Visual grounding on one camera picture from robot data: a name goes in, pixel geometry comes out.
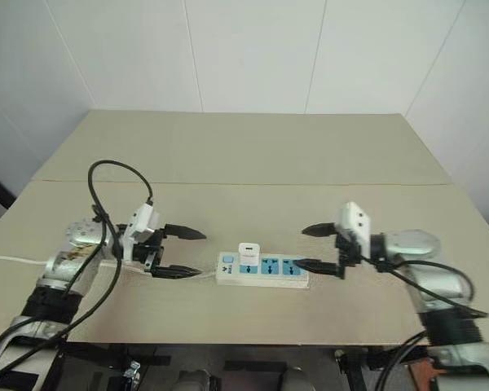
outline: black cable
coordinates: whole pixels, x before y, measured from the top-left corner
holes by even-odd
[[[33,316],[32,318],[22,320],[21,322],[18,322],[17,324],[13,324],[8,329],[6,329],[2,334],[0,334],[0,344],[2,343],[3,340],[5,340],[13,332],[22,328],[26,324],[30,324],[33,322],[37,322],[38,320],[42,320],[42,317],[43,317],[43,315],[36,315],[36,316]]]
[[[90,195],[92,196],[92,199],[94,200],[95,204],[99,207],[101,213],[105,213],[104,207],[101,205],[101,202],[99,202],[98,195],[96,194],[96,190],[94,189],[94,186],[92,185],[92,173],[94,172],[95,168],[98,167],[99,165],[117,165],[120,167],[123,167],[124,169],[128,169],[132,173],[136,174],[139,179],[143,181],[145,186],[147,187],[148,190],[148,198],[147,202],[152,204],[152,199],[154,197],[154,194],[152,193],[152,188],[150,187],[150,183],[148,183],[148,180],[137,170],[129,165],[126,165],[125,163],[121,163],[116,160],[98,160],[95,161],[92,166],[89,168],[89,173],[87,174],[87,182],[89,184],[89,191]]]
[[[382,373],[378,376],[377,383],[375,384],[375,391],[384,391],[385,383],[390,378],[393,369],[406,357],[420,342],[422,338],[426,336],[426,332],[419,332],[414,336],[405,340],[399,347],[399,349],[394,353],[388,365],[385,366]]]
[[[444,265],[442,263],[437,263],[437,262],[430,262],[430,261],[420,261],[420,260],[412,260],[412,261],[405,261],[402,257],[397,256],[397,258],[402,259],[401,262],[397,263],[394,268],[398,269],[402,266],[406,265],[423,265],[423,266],[432,266],[432,267],[438,267],[439,269],[444,269],[451,271],[452,273],[459,275],[464,281],[468,284],[469,286],[469,301],[472,301],[474,299],[474,295],[476,293],[476,288],[474,287],[473,281],[469,278],[469,276],[464,273],[461,270],[458,270],[455,267],[451,267],[448,265]]]
[[[114,225],[110,221],[108,214],[105,212],[105,209],[104,209],[103,205],[101,204],[101,201],[99,200],[98,195],[96,194],[96,190],[94,188],[94,183],[92,181],[92,174],[94,173],[95,168],[98,167],[99,165],[103,165],[103,164],[119,165],[121,167],[128,169],[129,171],[132,171],[136,175],[138,175],[143,180],[145,185],[147,186],[147,189],[148,189],[147,202],[152,204],[153,194],[152,194],[152,189],[150,187],[150,184],[148,183],[147,179],[144,178],[143,175],[140,174],[136,169],[133,169],[129,165],[125,165],[125,164],[120,163],[120,162],[115,161],[115,160],[98,160],[90,166],[89,172],[87,174],[90,195],[92,196],[92,199],[95,202],[95,205],[99,211],[99,213],[98,213],[99,217],[101,218],[102,222],[105,222],[105,224],[107,225],[108,230],[111,232],[112,239],[113,239],[113,249],[114,249],[113,253],[114,253],[114,256],[116,257],[117,262],[116,262],[116,271],[114,272],[114,276],[112,277],[112,281],[109,284],[107,291],[105,291],[105,293],[100,297],[100,299],[96,302],[96,304],[94,304],[92,306],[92,308],[90,308],[90,310],[85,312],[78,320],[69,324],[61,332],[57,332],[51,338],[49,338],[49,339],[43,341],[42,343],[36,345],[29,352],[23,354],[22,356],[18,357],[16,360],[10,362],[5,367],[0,369],[0,377],[2,377],[4,374],[6,374],[11,369],[20,365],[27,358],[33,356],[38,351],[45,349],[45,348],[48,348],[48,347],[52,346],[53,344],[57,343],[61,337],[67,335],[74,328],[76,328],[77,326],[82,324],[86,319],[88,319],[107,300],[107,298],[111,294],[112,290],[116,286],[117,280],[120,277],[121,266],[122,266],[121,245],[120,245],[120,241],[117,237],[116,229],[114,228]]]
[[[151,357],[154,357],[154,355],[156,354],[156,351],[157,351],[157,345],[154,347],[154,350],[152,351]],[[145,380],[145,376],[147,375],[148,368],[150,368],[150,364],[147,365],[147,367],[145,368],[145,372],[143,372],[141,374],[141,376],[139,377],[138,389],[141,389],[143,386],[143,381]]]
[[[107,238],[107,227],[106,227],[105,221],[102,219],[101,222],[101,239],[99,240],[98,245],[95,247],[95,249],[90,253],[90,255],[87,257],[87,259],[81,264],[80,268],[77,270],[77,272],[74,274],[74,276],[71,278],[71,280],[67,283],[67,287],[64,290],[64,293],[62,296],[68,295],[69,291],[73,287],[74,283],[80,277],[80,275],[83,273],[85,268],[92,262],[92,260],[96,257],[96,255],[99,253],[99,250],[104,246],[105,239]]]
[[[470,315],[472,315],[475,318],[487,318],[489,316],[489,314],[487,312],[475,310],[474,308],[468,307],[467,305],[459,304],[456,301],[448,299],[447,297],[439,295],[435,292],[431,292],[429,289],[422,287],[421,285],[419,285],[415,281],[409,279],[408,277],[406,277],[404,275],[401,275],[400,273],[397,273],[396,271],[389,270],[389,273],[394,275],[397,279],[401,279],[402,281],[404,281],[404,283],[411,285],[412,287],[418,289],[419,291],[421,291],[423,293],[427,293],[431,297],[434,297],[437,300],[443,301],[444,303],[448,303],[449,305],[452,305],[453,307],[456,307],[459,310],[463,310],[464,312],[469,313]]]

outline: plug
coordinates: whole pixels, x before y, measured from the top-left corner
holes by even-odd
[[[239,261],[242,266],[259,266],[261,248],[257,243],[239,243]]]

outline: power outlet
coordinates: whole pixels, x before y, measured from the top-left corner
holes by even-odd
[[[260,254],[259,266],[241,265],[239,253],[219,253],[216,280],[220,285],[308,288],[308,273],[293,261],[304,257]]]

